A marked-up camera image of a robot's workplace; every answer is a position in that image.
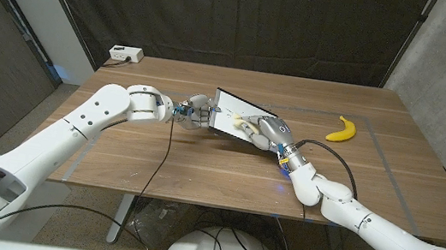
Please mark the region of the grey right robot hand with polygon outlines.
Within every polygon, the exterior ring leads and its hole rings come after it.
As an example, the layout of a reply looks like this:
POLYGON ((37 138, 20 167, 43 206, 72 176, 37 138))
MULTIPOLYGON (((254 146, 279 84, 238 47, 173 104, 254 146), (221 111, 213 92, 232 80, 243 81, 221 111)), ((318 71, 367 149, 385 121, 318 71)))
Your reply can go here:
POLYGON ((293 172, 306 164, 305 157, 294 143, 293 135, 285 121, 273 116, 242 116, 241 127, 251 138, 253 144, 262 150, 275 151, 278 163, 293 172))

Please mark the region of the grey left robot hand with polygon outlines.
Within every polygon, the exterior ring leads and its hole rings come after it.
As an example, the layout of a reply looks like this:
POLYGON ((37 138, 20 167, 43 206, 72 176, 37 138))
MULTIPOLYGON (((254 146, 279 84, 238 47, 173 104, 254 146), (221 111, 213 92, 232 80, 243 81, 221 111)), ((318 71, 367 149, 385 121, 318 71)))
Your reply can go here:
POLYGON ((215 112, 221 112, 221 108, 214 98, 201 93, 178 104, 174 119, 186 130, 209 128, 211 114, 215 112))

